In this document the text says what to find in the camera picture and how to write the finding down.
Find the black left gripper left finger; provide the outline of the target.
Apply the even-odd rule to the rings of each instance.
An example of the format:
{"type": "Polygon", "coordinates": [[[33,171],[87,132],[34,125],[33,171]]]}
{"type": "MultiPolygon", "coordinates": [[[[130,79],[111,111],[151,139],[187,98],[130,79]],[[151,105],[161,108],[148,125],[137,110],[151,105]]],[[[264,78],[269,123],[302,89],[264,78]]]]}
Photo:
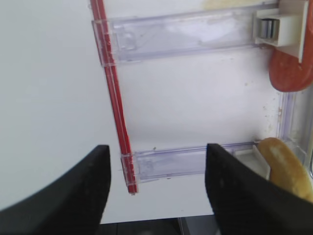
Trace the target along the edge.
{"type": "Polygon", "coordinates": [[[2,235],[94,235],[111,187],[110,148],[95,147],[59,179],[0,212],[2,235]]]}

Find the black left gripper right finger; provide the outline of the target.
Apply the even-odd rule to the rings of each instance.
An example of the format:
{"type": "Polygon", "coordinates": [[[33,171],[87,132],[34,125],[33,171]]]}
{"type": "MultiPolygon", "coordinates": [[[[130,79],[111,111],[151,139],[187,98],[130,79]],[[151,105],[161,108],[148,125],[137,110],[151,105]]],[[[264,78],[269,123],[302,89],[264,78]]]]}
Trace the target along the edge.
{"type": "Polygon", "coordinates": [[[262,178],[222,146],[206,147],[206,193],[223,235],[311,235],[313,205],[262,178]]]}

